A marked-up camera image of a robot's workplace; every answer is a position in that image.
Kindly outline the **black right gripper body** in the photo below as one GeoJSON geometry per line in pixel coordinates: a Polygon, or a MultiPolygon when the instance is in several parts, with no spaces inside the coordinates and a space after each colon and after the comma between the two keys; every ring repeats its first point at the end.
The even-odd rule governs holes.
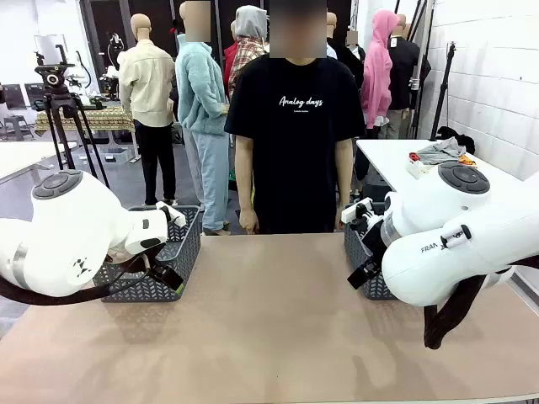
{"type": "Polygon", "coordinates": [[[365,247],[371,253],[371,261],[376,265],[382,264],[383,255],[386,251],[386,244],[382,240],[382,224],[383,220],[379,220],[361,239],[365,247]]]}

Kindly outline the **person's right hand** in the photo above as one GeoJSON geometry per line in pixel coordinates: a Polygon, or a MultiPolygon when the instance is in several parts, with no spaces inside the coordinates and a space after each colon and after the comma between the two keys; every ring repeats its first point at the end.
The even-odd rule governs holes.
{"type": "Polygon", "coordinates": [[[256,234],[259,229],[259,220],[252,208],[240,210],[239,223],[249,235],[256,234]]]}

